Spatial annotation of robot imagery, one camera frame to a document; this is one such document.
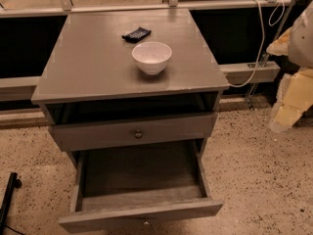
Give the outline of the upper grey drawer with knob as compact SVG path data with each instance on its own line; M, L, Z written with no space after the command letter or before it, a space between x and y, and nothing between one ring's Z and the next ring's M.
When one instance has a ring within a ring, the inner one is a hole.
M73 152L207 138L216 120L217 113L145 117L55 125L49 131L62 151Z

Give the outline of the thin metal pole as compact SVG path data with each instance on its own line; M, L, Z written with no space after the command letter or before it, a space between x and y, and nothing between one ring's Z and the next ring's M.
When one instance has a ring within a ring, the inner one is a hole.
M259 51L257 54L256 62L253 64L253 70L252 70L250 76L248 77L247 81L243 83L243 86L245 86L247 84L250 85L250 88L246 93L245 102L247 103L248 107L251 110L253 110L253 104L252 104L251 98L252 98L252 95L254 94L254 92L258 86L258 82L254 80L256 77L256 72L259 69L263 69L266 66L266 63L267 63L270 55L282 56L283 51L286 50L287 44L285 43L285 40L282 37L282 35L283 35L282 30L283 30L283 27L284 27L286 21L288 20L288 17L291 13L292 7L294 6L294 4L296 3L297 0L278 0L278 4L275 7L274 11L272 12L272 14L268 20L268 24L270 26L274 26L275 24L279 24L279 27L277 29L277 32L276 32L274 38L273 38L273 42L268 46L268 50L266 51L266 54L263 58L261 58L261 51L262 51L263 44L265 41L265 26L263 23L262 10L261 10L260 3L258 0L253 0L253 1L258 6L259 17L260 17L260 22L261 22L262 39L261 39L260 48L259 48ZM282 13L274 22L272 22L272 18L273 18L275 12L277 11L277 9L279 7L282 7Z

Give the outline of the white ceramic bowl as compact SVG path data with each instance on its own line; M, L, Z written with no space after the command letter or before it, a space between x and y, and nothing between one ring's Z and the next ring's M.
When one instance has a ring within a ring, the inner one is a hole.
M132 50L133 60L145 74L155 75L163 71L172 56L171 48L160 42L144 42Z

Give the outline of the grey wooden nightstand cabinet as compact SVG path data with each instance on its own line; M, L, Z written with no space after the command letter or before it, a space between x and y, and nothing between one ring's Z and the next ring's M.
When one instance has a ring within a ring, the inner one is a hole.
M138 43L126 35L152 33ZM168 45L159 74L138 69L132 50L144 42ZM68 17L32 95L55 125L217 113L228 82L190 12L162 16L76 14Z

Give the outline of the dark blue snack packet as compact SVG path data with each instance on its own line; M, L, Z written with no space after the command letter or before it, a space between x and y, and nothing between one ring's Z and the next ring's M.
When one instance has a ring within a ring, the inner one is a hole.
M147 36L149 36L152 32L148 29L138 27L136 30L128 33L126 35L122 35L122 38L129 43L138 43Z

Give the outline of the black bar on floor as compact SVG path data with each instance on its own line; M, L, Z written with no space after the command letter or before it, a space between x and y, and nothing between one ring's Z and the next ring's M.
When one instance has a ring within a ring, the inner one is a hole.
M0 208L0 235L3 235L4 232L13 192L15 189L20 188L21 186L22 182L18 179L18 174L16 172L11 172Z

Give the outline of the metal railing frame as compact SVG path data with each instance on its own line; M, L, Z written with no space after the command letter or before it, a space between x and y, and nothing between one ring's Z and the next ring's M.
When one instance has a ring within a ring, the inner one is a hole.
M235 10L246 8L279 7L283 8L283 18L289 16L293 0L22 0L19 3L5 3L1 6L3 19L47 18L57 16L73 17L76 14L119 15L127 19L135 16L162 16L171 19L180 13L195 10Z

